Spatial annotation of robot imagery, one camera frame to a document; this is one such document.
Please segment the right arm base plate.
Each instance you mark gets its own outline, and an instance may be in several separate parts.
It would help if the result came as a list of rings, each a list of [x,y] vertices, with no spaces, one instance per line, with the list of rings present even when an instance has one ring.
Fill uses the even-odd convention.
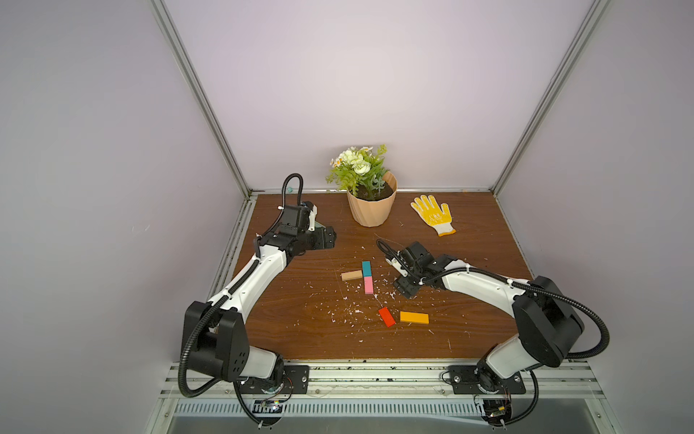
[[[442,372],[442,380],[453,388],[454,394],[526,394],[527,390],[519,373],[504,379],[486,368],[473,365],[451,365]]]

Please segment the red block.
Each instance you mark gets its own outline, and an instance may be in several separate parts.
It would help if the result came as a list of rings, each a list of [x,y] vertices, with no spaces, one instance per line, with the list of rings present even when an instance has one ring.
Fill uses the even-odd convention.
[[[382,307],[378,311],[378,313],[385,327],[393,327],[396,324],[395,318],[392,316],[390,309],[388,309],[387,307]]]

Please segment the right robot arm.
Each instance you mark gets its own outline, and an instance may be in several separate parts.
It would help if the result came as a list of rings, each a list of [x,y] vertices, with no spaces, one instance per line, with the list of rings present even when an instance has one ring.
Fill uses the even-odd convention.
[[[477,364],[479,382],[487,383],[488,390],[521,370],[560,366],[585,329],[545,278],[515,280],[450,255],[436,258],[418,242],[400,251],[383,241],[377,245],[400,274],[394,286],[406,298],[431,287],[470,296],[514,319],[516,335],[494,346]]]

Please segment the pink block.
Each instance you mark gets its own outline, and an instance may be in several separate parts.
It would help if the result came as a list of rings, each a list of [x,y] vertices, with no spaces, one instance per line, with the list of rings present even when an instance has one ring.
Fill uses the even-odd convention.
[[[364,278],[364,291],[367,295],[372,295],[374,293],[373,279],[371,276],[366,276]]]

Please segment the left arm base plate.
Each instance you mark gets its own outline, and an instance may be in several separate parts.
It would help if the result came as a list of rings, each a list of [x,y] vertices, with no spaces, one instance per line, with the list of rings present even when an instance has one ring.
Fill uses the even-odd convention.
[[[304,395],[308,393],[311,369],[308,365],[285,365],[277,383],[267,379],[248,378],[241,381],[242,394],[269,398],[271,395]]]

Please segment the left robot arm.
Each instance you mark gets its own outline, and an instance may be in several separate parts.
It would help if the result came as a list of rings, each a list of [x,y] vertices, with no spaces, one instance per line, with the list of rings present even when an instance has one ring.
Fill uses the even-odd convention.
[[[246,321],[269,284],[294,258],[332,249],[336,233],[316,222],[311,202],[285,205],[279,220],[254,242],[254,253],[240,273],[207,302],[195,301],[184,314],[178,383],[193,397],[219,382],[258,379],[276,387],[282,380],[280,354],[249,343]]]

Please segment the natural wooden block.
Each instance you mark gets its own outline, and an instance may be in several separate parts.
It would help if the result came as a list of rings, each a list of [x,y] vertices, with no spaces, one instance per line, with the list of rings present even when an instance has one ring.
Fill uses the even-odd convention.
[[[348,271],[341,274],[342,281],[360,280],[362,277],[362,271]]]

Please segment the teal block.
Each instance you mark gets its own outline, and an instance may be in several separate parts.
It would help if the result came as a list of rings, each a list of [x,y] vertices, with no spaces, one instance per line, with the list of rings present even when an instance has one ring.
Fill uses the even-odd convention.
[[[372,276],[372,265],[370,265],[370,262],[368,260],[364,261],[361,264],[361,272],[363,273],[363,278]]]

